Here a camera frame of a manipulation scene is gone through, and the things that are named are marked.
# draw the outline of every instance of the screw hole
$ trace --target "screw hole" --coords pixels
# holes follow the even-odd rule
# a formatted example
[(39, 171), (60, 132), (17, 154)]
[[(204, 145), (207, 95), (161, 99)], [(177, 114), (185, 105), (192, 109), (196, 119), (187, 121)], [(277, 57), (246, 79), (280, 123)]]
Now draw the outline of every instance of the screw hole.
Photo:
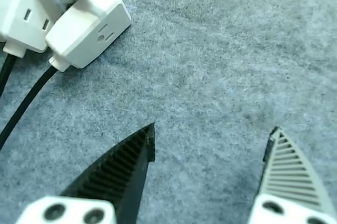
[(100, 209), (94, 209), (94, 210), (91, 210), (90, 212), (88, 212), (84, 216), (84, 222), (86, 224), (97, 224), (97, 223), (101, 222), (101, 220), (103, 220), (103, 218), (104, 218), (104, 212)]
[(57, 220), (64, 214), (64, 212), (64, 205), (54, 204), (45, 211), (44, 218), (46, 220)]
[(271, 202), (271, 201), (265, 202), (263, 204), (263, 207), (265, 209), (268, 209), (269, 211), (272, 211), (272, 212), (275, 212), (281, 215), (284, 213), (282, 207), (280, 207), (278, 204)]
[(308, 219), (308, 224), (326, 224), (324, 221), (316, 218), (316, 217), (312, 217)]
[(98, 42), (101, 42), (102, 40), (104, 40), (104, 35), (100, 35), (97, 39)]

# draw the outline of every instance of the outlet socket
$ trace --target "outlet socket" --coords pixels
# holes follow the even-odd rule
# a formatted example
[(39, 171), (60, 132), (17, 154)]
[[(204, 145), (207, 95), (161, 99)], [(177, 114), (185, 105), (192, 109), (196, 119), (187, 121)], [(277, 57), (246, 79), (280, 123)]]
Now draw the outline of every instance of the outlet socket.
[(62, 12), (53, 0), (1, 0), (0, 33), (6, 41), (41, 53), (45, 36)]
[(82, 69), (96, 59), (131, 24), (122, 0), (78, 0), (47, 34), (55, 56), (50, 63)]

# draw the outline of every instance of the gray carpet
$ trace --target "gray carpet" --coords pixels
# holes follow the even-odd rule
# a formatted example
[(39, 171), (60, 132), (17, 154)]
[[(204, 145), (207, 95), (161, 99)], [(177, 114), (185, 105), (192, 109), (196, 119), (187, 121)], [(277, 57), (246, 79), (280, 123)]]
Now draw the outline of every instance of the gray carpet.
[[(132, 27), (86, 69), (57, 73), (0, 152), (0, 222), (151, 122), (157, 154), (139, 224), (245, 223), (275, 125), (337, 206), (336, 3), (125, 0)], [(0, 128), (49, 56), (15, 65)]]

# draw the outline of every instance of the black cable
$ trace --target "black cable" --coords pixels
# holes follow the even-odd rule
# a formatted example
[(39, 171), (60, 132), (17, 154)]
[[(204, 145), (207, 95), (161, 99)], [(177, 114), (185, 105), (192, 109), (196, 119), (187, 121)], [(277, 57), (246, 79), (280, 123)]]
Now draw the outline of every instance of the black cable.
[(12, 72), (12, 69), (14, 67), (16, 56), (8, 54), (5, 60), (4, 65), (1, 68), (0, 72), (0, 96), (2, 96), (2, 93), (4, 92), (6, 83), (8, 81), (9, 75)]
[(4, 146), (6, 140), (8, 139), (9, 135), (11, 134), (12, 130), (15, 128), (17, 123), (19, 122), (20, 118), (24, 114), (24, 112), (27, 110), (28, 106), (31, 104), (33, 99), (36, 97), (36, 95), (39, 93), (39, 91), (42, 89), (42, 87), (46, 84), (46, 82), (52, 78), (52, 76), (57, 72), (57, 69), (54, 67), (50, 67), (34, 84), (34, 86), (31, 88), (31, 90), (28, 92), (25, 99), (22, 101), (22, 103), (19, 105), (19, 107), (16, 109), (15, 113), (9, 120), (9, 122), (6, 124), (4, 130), (2, 130), (0, 134), (0, 150)]

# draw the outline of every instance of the black power cord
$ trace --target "black power cord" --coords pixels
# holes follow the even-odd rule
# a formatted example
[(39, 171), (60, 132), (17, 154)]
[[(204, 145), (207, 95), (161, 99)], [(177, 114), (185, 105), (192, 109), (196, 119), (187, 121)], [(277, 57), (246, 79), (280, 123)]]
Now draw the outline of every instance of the black power cord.
[(37, 80), (37, 82), (34, 84), (34, 86), (31, 88), (31, 90), (28, 92), (25, 99), (22, 101), (20, 106), (16, 109), (15, 113), (9, 120), (9, 122), (6, 124), (4, 130), (2, 130), (0, 134), (0, 150), (6, 143), (6, 140), (8, 139), (9, 135), (19, 122), (20, 118), (24, 114), (24, 112), (27, 110), (28, 106), (31, 104), (33, 99), (36, 97), (36, 95), (39, 93), (39, 91), (42, 89), (42, 87), (48, 82), (50, 78), (57, 72), (57, 69), (54, 67), (50, 67), (43, 75)]
[(16, 56), (8, 54), (5, 60), (4, 65), (1, 68), (0, 72), (0, 96), (2, 96), (2, 93), (4, 92), (5, 86), (7, 84), (9, 75), (12, 72), (12, 69), (14, 67)]

